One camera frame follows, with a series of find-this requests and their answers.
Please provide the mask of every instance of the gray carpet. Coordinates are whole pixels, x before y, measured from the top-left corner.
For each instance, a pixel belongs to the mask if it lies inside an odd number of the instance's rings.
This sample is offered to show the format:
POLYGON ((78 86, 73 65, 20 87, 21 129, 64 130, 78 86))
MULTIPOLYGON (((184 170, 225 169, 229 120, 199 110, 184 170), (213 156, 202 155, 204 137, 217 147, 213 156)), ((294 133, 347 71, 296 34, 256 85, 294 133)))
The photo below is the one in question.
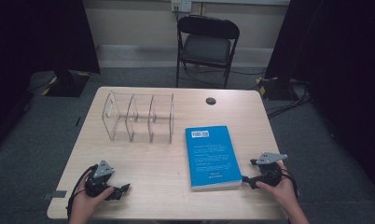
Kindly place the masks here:
MULTIPOLYGON (((262 68, 235 68, 260 73, 262 68)), ((93 75, 79 98, 41 96, 0 145, 0 223, 66 223, 47 218, 44 193, 56 189, 74 143, 101 86, 173 87, 174 67, 104 68, 93 75)), ((31 87, 47 82, 52 72, 36 73, 31 87)), ((261 75, 230 74, 228 89, 252 90, 261 75)), ((219 73, 196 74, 206 82, 222 84, 219 73)), ((198 81, 180 80, 181 88, 213 88, 198 81)), ((264 101, 266 108, 289 102, 264 101)), ((307 103, 271 119, 278 147, 298 181, 300 204, 311 223, 375 223, 375 188, 355 159, 331 138, 331 132, 313 104, 307 103)), ((91 223, 123 223, 92 221, 91 223)))

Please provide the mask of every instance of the wrist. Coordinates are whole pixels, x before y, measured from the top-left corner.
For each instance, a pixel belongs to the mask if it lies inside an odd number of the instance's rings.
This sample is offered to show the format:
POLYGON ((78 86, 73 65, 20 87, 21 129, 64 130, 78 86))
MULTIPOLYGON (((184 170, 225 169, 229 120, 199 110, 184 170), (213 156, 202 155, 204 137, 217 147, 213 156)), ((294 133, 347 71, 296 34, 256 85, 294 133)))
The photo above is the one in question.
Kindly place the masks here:
POLYGON ((291 224, 309 224, 308 219, 298 203, 289 203, 288 205, 283 205, 283 208, 291 224))
POLYGON ((284 208, 285 211, 287 210, 294 210, 299 207, 298 200, 296 198, 284 198, 278 200, 278 203, 284 208))
POLYGON ((88 220, 84 217, 71 217, 68 224, 86 224, 88 220))

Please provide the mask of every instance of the black curtain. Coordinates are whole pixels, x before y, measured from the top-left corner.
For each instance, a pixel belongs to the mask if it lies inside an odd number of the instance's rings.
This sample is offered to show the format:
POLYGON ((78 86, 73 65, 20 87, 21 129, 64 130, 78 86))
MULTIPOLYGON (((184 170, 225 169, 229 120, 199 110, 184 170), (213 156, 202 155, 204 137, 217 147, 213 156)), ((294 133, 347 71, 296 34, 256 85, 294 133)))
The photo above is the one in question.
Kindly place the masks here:
POLYGON ((0 126, 31 75, 61 66, 100 74, 81 0, 0 0, 0 126))
POLYGON ((337 140, 375 185, 375 0, 291 0, 269 77, 308 81, 337 140))

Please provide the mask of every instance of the gray metal bracket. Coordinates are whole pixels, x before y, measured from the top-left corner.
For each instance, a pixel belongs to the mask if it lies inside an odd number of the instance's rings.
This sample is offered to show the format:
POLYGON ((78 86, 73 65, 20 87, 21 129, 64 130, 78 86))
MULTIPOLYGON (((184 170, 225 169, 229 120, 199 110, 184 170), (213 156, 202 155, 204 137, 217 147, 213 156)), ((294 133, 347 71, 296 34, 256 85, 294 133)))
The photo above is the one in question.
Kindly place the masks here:
POLYGON ((98 165, 97 170, 94 173, 94 178, 98 178, 104 175, 111 175, 114 169, 106 162, 101 161, 100 165, 98 165))
POLYGON ((257 159, 257 165, 271 164, 276 161, 281 161, 287 158, 286 154, 276 154, 270 152, 263 152, 259 159, 257 159))

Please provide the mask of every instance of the chair backrest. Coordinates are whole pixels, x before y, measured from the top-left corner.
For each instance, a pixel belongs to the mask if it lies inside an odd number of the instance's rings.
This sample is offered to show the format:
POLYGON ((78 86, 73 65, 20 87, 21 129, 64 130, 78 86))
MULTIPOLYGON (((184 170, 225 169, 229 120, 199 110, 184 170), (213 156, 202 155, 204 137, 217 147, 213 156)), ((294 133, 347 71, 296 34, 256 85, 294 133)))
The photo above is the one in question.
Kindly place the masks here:
POLYGON ((188 15, 181 18, 177 28, 178 32, 193 35, 209 35, 235 40, 240 36, 240 29, 232 21, 199 15, 188 15))

